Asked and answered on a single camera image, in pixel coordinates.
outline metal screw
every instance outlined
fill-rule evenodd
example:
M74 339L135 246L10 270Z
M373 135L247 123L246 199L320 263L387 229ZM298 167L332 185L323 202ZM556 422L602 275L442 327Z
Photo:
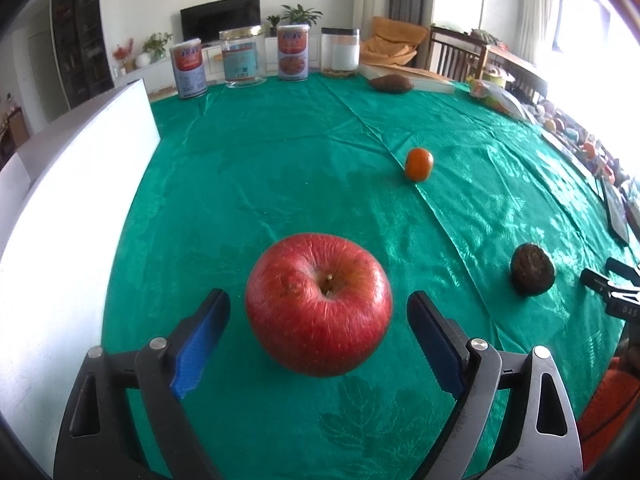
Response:
M489 343L484 339L480 339L479 337L476 337L475 339L471 340L471 346L475 350L478 350L479 352L481 352L482 350L486 350L487 348L489 348Z
M89 351L86 353L91 359L95 359L102 355L102 347L100 345L89 348Z
M533 352L540 359L549 359L551 357L551 352L546 346L534 346Z
M155 337L149 343L152 350L162 350L166 346L166 339L164 337Z

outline tin can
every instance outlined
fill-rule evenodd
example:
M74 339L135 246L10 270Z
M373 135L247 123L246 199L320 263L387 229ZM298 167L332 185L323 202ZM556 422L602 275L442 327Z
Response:
M207 91L207 76L202 61L202 42L185 41L170 49L175 86L180 99L198 97Z
M278 77L304 81L309 77L309 26L278 26Z

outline white cabinet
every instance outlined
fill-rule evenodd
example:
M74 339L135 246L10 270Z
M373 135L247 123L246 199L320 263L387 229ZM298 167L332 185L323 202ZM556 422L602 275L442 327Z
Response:
M224 81L225 66L222 63L222 47L219 44L207 46L202 49L202 59L204 61L204 73L207 81Z
M265 41L267 50L267 72L278 71L278 38L267 38Z
M119 88L137 79L144 80L147 93L173 85L175 83L174 69L169 55L144 68L117 77L113 83Z
M320 36L309 37L309 66L311 68L320 66Z

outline blue gripper pad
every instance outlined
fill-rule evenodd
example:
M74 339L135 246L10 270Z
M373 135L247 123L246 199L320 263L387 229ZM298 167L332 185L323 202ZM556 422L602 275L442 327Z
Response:
M440 389L459 399L466 389L463 375L469 362L464 332L444 319L424 292L409 296L406 314Z
M200 314L198 310L194 316L197 324L191 329L191 333L174 357L174 378L170 387L180 400L188 391L198 386L207 360L224 332L229 320L228 296L226 293L224 296L222 301L210 305L208 312L203 316L198 316Z

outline green tablecloth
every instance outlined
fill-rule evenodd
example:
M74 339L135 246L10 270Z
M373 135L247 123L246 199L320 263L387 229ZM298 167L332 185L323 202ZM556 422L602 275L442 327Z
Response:
M622 323L578 282L607 256L632 261L606 231L602 203L540 138L454 95L379 94L364 79L270 79L249 89L153 105L162 141L132 205L104 318L111 352L166 335L215 287L231 320L198 388L184 399L228 479L407 479L453 406L406 321L425 290L470 336L497 349L553 352L576 413L593 393ZM402 172L409 149L433 152L429 180ZM333 379L272 362L248 325L244 284L270 244L324 232L367 248L391 282L395 311L371 359ZM544 246L556 284L523 300L511 288L514 248ZM140 394L136 423L152 466L166 471ZM496 410L506 396L498 396ZM492 417L470 470L489 457Z

